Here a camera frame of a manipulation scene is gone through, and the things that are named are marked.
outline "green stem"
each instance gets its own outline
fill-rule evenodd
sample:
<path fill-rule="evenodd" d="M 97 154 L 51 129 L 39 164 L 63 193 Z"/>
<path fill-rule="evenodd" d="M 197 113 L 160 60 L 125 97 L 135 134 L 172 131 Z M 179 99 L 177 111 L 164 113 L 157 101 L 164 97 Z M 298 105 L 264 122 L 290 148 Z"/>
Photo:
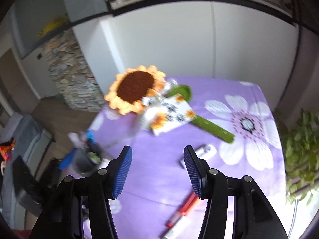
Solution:
<path fill-rule="evenodd" d="M 197 115 L 197 118 L 191 121 L 192 124 L 204 129 L 205 131 L 209 132 L 210 134 L 213 134 L 220 139 L 223 139 L 224 141 L 228 143 L 234 142 L 235 135 L 228 132 L 227 130 L 221 128 L 220 126 L 217 126 L 216 124 L 210 122 L 209 120 L 202 118 L 201 116 Z"/>

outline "sunflower picture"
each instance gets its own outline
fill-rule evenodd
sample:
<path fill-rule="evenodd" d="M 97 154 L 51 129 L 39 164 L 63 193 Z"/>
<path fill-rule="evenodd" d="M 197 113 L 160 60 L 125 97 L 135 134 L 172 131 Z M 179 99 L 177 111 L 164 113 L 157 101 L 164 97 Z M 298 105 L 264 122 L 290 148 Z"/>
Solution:
<path fill-rule="evenodd" d="M 145 108 L 142 97 L 156 96 L 166 83 L 165 76 L 156 66 L 127 68 L 124 74 L 116 75 L 116 81 L 110 86 L 104 99 L 109 102 L 110 108 L 118 109 L 122 115 L 129 112 L 140 113 Z"/>
<path fill-rule="evenodd" d="M 157 129 L 161 128 L 161 127 L 164 127 L 165 123 L 167 122 L 166 115 L 167 114 L 164 113 L 164 112 L 157 113 L 157 117 L 154 120 L 154 122 L 151 124 L 151 128 L 153 130 L 157 130 Z"/>
<path fill-rule="evenodd" d="M 178 103 L 181 103 L 181 102 L 184 102 L 184 101 L 185 101 L 184 97 L 183 97 L 182 95 L 180 95 L 180 94 L 178 94 L 178 95 L 175 97 L 175 100 L 176 100 L 176 102 L 178 102 Z"/>
<path fill-rule="evenodd" d="M 194 118 L 196 116 L 196 113 L 195 111 L 193 110 L 188 110 L 186 113 L 185 113 L 185 116 L 188 117 L 188 118 Z"/>

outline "paper card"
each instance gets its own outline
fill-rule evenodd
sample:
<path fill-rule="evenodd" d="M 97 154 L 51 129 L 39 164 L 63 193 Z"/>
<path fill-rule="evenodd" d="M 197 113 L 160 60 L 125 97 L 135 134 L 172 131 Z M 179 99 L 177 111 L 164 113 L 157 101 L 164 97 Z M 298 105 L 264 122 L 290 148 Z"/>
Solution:
<path fill-rule="evenodd" d="M 185 125 L 196 118 L 196 113 L 180 94 L 166 98 L 162 105 L 165 107 L 157 113 L 155 121 L 151 124 L 156 136 Z"/>

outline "green plant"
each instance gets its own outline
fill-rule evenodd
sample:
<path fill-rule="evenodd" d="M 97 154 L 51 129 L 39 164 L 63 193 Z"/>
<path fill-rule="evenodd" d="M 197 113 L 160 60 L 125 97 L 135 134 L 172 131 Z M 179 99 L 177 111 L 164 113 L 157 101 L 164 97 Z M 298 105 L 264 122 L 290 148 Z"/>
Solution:
<path fill-rule="evenodd" d="M 319 119 L 309 111 L 301 110 L 295 128 L 289 130 L 275 113 L 276 125 L 284 153 L 287 202 L 302 200 L 309 190 L 317 188 L 319 178 Z M 307 205 L 312 200 L 312 192 Z"/>

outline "blue object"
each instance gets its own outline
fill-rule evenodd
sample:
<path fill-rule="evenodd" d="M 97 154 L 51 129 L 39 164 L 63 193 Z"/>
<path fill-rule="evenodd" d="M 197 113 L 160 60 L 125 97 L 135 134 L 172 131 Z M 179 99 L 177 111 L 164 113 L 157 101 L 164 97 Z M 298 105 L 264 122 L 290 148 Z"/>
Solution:
<path fill-rule="evenodd" d="M 94 136 L 90 130 L 87 130 L 87 139 L 90 139 L 92 142 L 95 143 Z"/>
<path fill-rule="evenodd" d="M 206 171 L 209 170 L 207 162 L 203 159 L 199 159 L 191 146 L 184 148 L 184 162 L 194 192 L 201 199 L 206 199 L 208 192 Z"/>
<path fill-rule="evenodd" d="M 184 148 L 184 162 L 189 175 L 190 182 L 192 183 L 194 192 L 201 197 L 201 180 L 199 172 L 196 169 L 195 163 L 187 147 Z"/>
<path fill-rule="evenodd" d="M 67 154 L 67 156 L 62 160 L 62 162 L 59 164 L 59 170 L 64 170 L 66 168 L 68 168 L 68 166 L 72 163 L 72 160 L 73 160 L 73 157 L 75 155 L 75 152 L 76 152 L 76 148 L 73 148 L 71 150 L 71 152 L 69 152 Z"/>
<path fill-rule="evenodd" d="M 122 193 L 127 173 L 129 172 L 131 166 L 132 158 L 132 148 L 129 146 L 125 146 L 120 156 L 117 158 L 120 161 L 120 165 L 114 178 L 114 186 L 112 190 L 112 196 L 115 199 L 119 194 Z"/>

